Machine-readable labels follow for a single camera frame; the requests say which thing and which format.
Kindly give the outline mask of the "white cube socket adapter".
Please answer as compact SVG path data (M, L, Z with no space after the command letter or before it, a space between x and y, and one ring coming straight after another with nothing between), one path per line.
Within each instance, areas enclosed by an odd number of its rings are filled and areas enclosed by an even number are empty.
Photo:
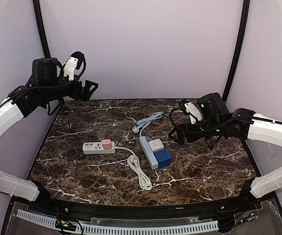
M161 141L161 139L155 139L155 140L149 141L148 144L153 152L157 152L157 151L164 149L164 144Z

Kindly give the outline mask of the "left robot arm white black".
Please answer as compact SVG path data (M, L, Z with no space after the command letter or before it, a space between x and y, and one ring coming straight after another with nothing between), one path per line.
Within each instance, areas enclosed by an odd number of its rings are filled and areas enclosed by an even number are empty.
M0 104L0 137L39 107L52 116L64 104L66 97L90 100L98 84L80 80L85 69L85 55L80 51L74 52L65 64L61 64L57 58L35 59L28 82L14 89ZM30 202L45 201L50 197L40 183L21 179L2 170L0 192Z

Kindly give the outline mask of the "light blue power strip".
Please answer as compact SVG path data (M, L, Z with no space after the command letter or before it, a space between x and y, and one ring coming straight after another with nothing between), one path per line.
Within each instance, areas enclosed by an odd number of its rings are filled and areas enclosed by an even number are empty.
M156 112L151 117L147 117L136 122L136 125L132 128L133 133L139 134L139 142L141 148L150 164L151 169L158 168L158 162L155 158L154 152L151 150L148 140L142 134L143 131L148 127L154 120L161 119L163 117L163 112Z

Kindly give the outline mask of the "white power strip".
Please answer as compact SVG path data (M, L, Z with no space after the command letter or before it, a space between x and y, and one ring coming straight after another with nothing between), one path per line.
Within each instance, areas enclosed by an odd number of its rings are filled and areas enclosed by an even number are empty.
M139 157L129 148L120 147L112 141L112 149L104 150L101 141L100 142L85 142L82 145L82 151L85 155L114 155L119 156L117 154L117 150L121 153L121 160L107 162L100 165L95 166L102 166L102 165L111 165L114 163L126 163L130 169L137 175L139 187L143 191L150 191L153 186L150 178L146 175L141 167L141 162Z

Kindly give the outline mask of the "blue cube socket adapter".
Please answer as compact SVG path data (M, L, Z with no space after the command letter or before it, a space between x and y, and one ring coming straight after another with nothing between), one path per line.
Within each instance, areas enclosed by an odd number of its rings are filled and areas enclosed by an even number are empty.
M158 162L158 168L165 168L170 166L172 157L167 149L162 149L154 152L155 158Z

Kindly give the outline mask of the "pink charger plug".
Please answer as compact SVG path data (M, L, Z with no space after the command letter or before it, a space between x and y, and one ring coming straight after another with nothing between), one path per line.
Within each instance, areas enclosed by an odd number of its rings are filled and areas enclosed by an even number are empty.
M101 141L104 150L112 149L112 141L110 139L104 139Z

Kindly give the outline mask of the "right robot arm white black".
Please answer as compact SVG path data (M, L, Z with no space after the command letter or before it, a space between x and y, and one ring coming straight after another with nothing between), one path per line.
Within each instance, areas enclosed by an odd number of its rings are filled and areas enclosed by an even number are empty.
M282 147L282 122L265 117L253 110L238 108L230 112L219 93L210 93L196 101L185 99L179 102L179 109L190 117L182 124L171 123L173 129L168 136L178 145L192 143L199 139L235 137L241 140L263 141ZM240 197L259 199L282 188L282 166L260 177L248 180Z

